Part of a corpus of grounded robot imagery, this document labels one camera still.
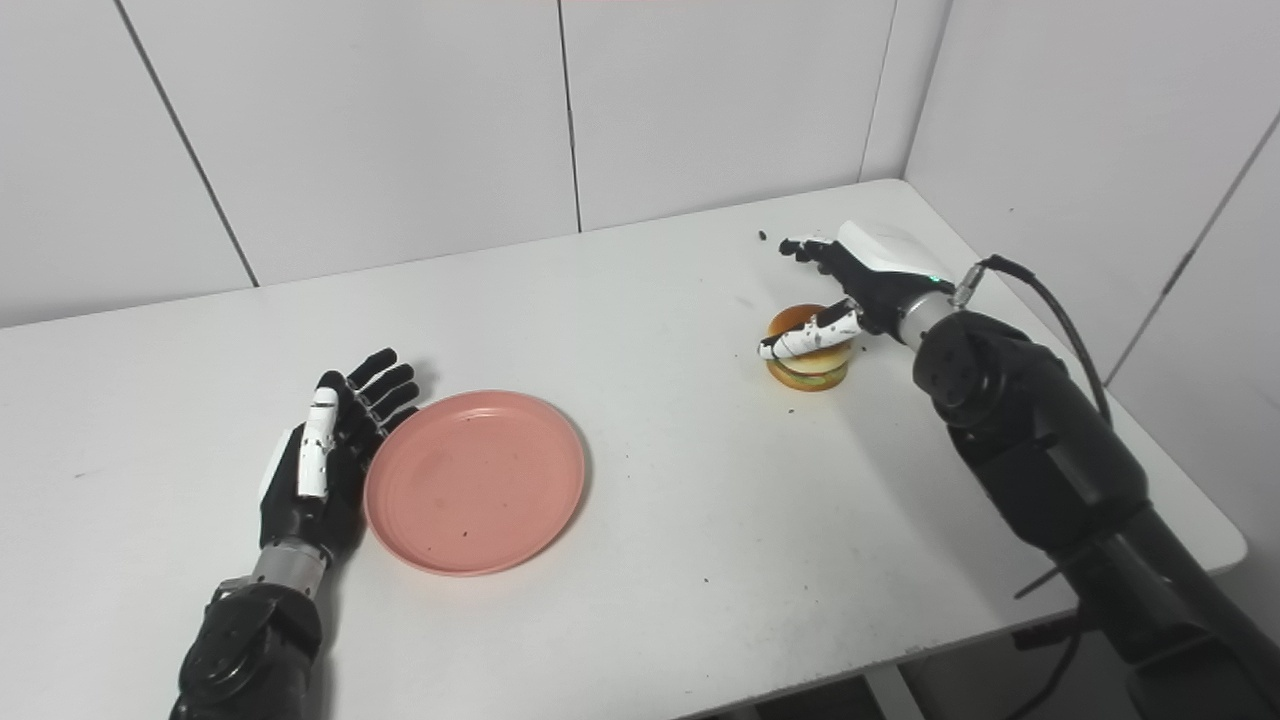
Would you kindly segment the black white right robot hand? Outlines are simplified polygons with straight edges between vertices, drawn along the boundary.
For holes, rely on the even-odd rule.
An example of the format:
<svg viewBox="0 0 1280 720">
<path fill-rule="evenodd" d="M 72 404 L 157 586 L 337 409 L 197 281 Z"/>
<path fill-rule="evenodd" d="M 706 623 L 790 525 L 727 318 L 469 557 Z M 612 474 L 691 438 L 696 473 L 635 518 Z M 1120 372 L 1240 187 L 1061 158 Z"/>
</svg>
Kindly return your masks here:
<svg viewBox="0 0 1280 720">
<path fill-rule="evenodd" d="M 887 334 L 914 352 L 955 313 L 954 282 L 919 243 L 890 241 L 845 222 L 835 238 L 786 237 L 780 252 L 833 278 L 846 299 L 820 307 L 758 345 L 768 361 L 800 357 L 860 334 Z"/>
</svg>

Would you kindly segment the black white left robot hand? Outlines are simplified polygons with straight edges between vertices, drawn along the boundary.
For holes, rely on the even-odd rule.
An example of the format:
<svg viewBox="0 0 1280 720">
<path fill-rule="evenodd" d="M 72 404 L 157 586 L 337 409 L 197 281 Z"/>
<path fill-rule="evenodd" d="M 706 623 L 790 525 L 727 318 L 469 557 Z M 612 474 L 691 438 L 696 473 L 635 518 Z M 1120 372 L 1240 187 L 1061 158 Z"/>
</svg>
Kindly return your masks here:
<svg viewBox="0 0 1280 720">
<path fill-rule="evenodd" d="M 415 369 L 381 348 L 349 373 L 325 372 L 306 420 L 285 437 L 260 500 L 259 544 L 300 541 L 346 556 L 364 523 L 364 489 L 389 436 L 419 410 Z"/>
</svg>

